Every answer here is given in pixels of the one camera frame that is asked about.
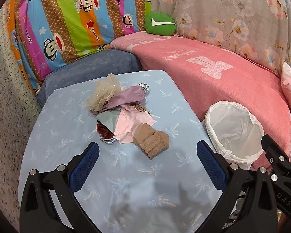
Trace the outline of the pink cloth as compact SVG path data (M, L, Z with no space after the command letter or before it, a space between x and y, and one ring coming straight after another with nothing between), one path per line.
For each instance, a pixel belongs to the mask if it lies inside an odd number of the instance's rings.
M123 107L115 126L114 138L120 143L131 143L134 133L140 124L153 126L157 121L147 112L138 111L135 107Z

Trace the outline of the dark red scrunchie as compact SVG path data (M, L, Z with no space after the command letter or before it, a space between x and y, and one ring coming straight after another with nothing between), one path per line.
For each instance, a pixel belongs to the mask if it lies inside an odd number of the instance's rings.
M100 135L100 140L104 143L113 144L116 142L114 134L101 122L97 122L96 132Z

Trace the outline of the tan stocking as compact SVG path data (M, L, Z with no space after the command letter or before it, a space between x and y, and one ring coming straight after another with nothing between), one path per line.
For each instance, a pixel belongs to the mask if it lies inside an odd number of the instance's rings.
M148 124L140 124L133 136L132 142L138 146L149 159L156 157L169 148L169 135L155 130Z

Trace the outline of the mauve cloth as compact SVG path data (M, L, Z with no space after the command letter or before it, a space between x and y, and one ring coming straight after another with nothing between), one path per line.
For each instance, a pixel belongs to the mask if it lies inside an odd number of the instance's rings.
M95 115L98 115L99 113L102 113L107 110L113 110L116 109L122 105L131 105L131 104L141 104L145 100L145 92L141 87L138 86L131 86L127 88L126 90L122 91L121 93L118 93L114 95L102 108L100 112L93 112Z

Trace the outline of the grey floral sheet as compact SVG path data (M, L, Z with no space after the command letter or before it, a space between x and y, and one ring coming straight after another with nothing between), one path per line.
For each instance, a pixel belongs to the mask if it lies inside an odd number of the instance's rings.
M151 0L178 35L222 47L277 74L291 66L291 0Z

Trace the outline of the light blue palm tablecloth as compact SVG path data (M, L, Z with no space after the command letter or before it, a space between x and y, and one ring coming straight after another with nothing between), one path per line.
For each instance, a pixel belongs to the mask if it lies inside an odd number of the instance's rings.
M149 85L145 106L154 129L169 135L169 148L149 159L132 143L104 143L84 104L95 81L60 87L47 98L29 137L18 193L32 169L52 171L96 142L99 159L75 196L102 232L195 232L221 196L197 157L197 143L209 140L205 130L166 72L118 79L124 87Z

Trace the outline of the patterned white rolled sock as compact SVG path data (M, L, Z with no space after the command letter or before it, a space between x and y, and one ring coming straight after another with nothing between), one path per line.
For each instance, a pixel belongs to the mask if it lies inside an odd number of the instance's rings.
M150 86L146 83L136 83L135 86L141 87L145 94L147 94L150 90Z

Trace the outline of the white lined trash bin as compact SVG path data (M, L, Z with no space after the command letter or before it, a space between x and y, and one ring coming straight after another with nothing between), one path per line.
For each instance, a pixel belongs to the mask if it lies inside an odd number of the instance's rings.
M238 103L222 100L211 105L204 126L216 152L244 170L249 170L263 153L264 129L258 119Z

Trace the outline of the colourful monkey cartoon sheet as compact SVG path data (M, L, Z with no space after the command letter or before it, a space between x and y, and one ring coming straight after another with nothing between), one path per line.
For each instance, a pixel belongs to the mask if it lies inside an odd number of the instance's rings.
M6 0L12 50L37 94L46 76L143 31L151 0Z

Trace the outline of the brown frilly scrunchie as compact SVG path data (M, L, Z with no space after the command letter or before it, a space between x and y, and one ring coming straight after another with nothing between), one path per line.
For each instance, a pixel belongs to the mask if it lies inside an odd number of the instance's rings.
M141 105L132 105L137 111L139 112L146 112L147 114L150 114L150 111L147 110L147 108L145 106L141 106Z

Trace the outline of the green check mark cushion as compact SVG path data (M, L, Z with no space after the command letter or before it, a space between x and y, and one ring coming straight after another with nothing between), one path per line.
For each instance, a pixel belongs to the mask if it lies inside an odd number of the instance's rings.
M146 33L162 36L171 36L176 32L176 23L168 15L152 12L145 17Z

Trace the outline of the pink bow blanket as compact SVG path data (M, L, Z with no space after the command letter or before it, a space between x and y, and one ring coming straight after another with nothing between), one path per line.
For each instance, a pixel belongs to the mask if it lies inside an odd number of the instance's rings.
M179 35L137 32L116 38L110 47L135 54L144 70L165 71L199 119L222 100L246 107L291 157L291 107L274 72L224 48Z

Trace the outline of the blue-grey velvet cushion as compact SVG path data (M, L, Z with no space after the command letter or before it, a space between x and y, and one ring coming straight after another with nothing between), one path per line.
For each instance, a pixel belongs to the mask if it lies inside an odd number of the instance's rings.
M47 75L37 95L37 101L42 107L47 98L59 88L106 77L110 73L118 75L139 71L141 62L134 54L116 49L103 50Z

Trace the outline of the grey-green cloth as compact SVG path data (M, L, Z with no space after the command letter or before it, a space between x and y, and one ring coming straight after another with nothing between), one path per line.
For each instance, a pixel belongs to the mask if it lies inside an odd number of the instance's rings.
M114 133L119 118L120 110L109 110L99 113L96 116L97 121L101 122L111 133Z

